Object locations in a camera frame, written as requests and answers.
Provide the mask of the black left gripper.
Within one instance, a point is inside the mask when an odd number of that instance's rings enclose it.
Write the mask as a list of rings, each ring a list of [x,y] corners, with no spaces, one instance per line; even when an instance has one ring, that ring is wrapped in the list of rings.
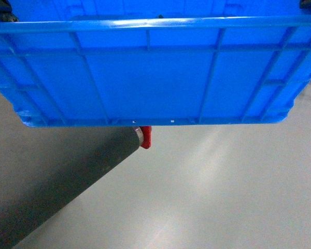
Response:
[[[19,19],[12,13],[9,1],[0,0],[0,22],[18,22]]]

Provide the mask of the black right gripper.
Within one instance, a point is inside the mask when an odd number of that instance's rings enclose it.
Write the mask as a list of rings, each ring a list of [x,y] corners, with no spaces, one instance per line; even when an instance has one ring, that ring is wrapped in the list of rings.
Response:
[[[300,0],[300,9],[311,9],[311,0]]]

